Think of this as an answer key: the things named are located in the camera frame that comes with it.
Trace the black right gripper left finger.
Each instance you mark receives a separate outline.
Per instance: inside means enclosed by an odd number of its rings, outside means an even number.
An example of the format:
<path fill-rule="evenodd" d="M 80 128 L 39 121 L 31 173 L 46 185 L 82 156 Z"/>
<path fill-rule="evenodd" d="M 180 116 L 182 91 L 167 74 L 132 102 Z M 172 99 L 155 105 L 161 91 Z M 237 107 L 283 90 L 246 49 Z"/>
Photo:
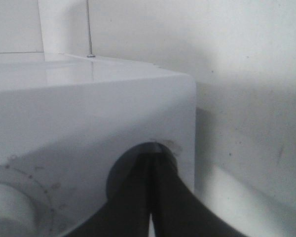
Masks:
<path fill-rule="evenodd" d="M 153 153 L 137 156 L 117 192 L 68 237 L 147 237 L 151 213 Z"/>

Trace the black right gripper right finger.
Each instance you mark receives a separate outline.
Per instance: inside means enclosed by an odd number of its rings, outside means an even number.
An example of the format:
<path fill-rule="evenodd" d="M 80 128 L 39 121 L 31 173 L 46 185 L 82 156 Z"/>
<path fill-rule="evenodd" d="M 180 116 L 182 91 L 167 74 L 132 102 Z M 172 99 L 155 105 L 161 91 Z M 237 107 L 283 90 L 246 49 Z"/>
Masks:
<path fill-rule="evenodd" d="M 156 153 L 151 162 L 155 198 L 152 221 L 157 237 L 243 237 L 202 204 L 179 178 L 170 155 Z"/>

